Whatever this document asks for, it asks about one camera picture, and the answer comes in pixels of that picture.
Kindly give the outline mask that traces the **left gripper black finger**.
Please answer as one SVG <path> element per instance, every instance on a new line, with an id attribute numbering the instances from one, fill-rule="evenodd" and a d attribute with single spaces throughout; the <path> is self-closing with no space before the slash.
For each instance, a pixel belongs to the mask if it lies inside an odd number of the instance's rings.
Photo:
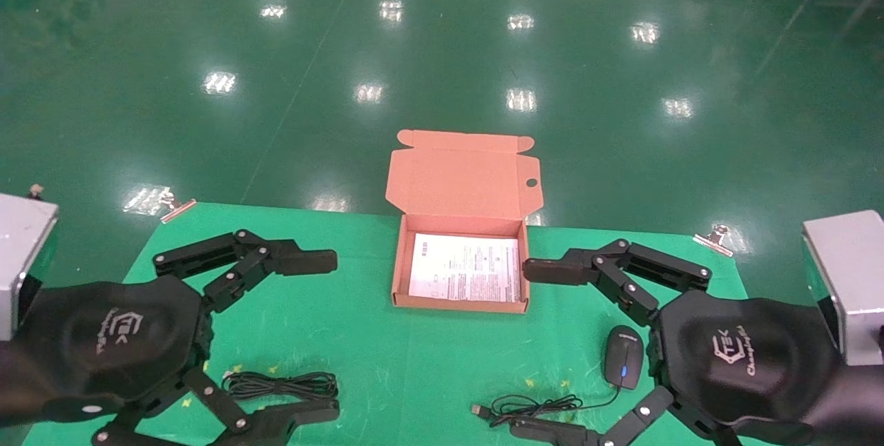
<path id="1" fill-rule="evenodd" d="M 334 272 L 338 255 L 333 250 L 303 250 L 292 239 L 268 240 L 240 229 L 161 252 L 153 264 L 158 276 L 171 274 L 180 280 L 224 267 L 202 296 L 206 310 L 222 313 L 271 274 Z"/>

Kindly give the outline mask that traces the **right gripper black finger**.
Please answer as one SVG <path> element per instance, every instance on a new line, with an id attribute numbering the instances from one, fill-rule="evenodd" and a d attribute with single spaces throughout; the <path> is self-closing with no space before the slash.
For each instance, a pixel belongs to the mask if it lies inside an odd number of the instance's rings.
<path id="1" fill-rule="evenodd" d="M 719 411 L 711 406 L 701 407 L 695 399 L 695 421 L 688 425 L 691 432 L 700 438 L 710 440 L 715 445 L 740 445 L 729 422 L 739 416 L 743 408 L 742 390 L 724 389 L 708 396 L 714 397 L 714 404 L 721 405 Z M 620 418 L 606 433 L 599 433 L 584 426 L 566 424 L 540 418 L 513 418 L 510 432 L 513 436 L 550 445 L 631 445 L 652 424 L 668 411 L 675 409 L 679 418 L 691 418 L 685 395 L 672 394 L 669 389 L 657 386 L 645 398 Z"/>
<path id="2" fill-rule="evenodd" d="M 561 258 L 528 258 L 524 277 L 534 284 L 591 285 L 641 327 L 654 325 L 660 303 L 635 277 L 679 293 L 707 291 L 711 270 L 693 262 L 618 239 L 597 250 L 571 248 Z"/>

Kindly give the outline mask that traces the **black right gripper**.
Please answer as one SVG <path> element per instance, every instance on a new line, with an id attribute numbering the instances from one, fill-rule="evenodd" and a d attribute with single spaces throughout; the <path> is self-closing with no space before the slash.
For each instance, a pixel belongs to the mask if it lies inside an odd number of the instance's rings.
<path id="1" fill-rule="evenodd" d="M 649 333 L 649 373 L 704 439 L 881 445 L 880 365 L 848 365 L 812 307 L 677 296 Z"/>

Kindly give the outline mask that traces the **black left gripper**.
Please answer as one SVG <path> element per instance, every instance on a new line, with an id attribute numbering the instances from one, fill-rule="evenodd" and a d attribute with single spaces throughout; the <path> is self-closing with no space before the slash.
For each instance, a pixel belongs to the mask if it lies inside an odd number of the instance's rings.
<path id="1" fill-rule="evenodd" d="M 173 276 L 42 289 L 1 349 L 3 426 L 76 423 L 117 414 L 94 445 L 177 445 L 136 431 L 183 387 L 224 425 L 212 445 L 287 445 L 300 426 L 331 422 L 336 399 L 274 405 L 246 414 L 199 367 L 211 314 Z"/>

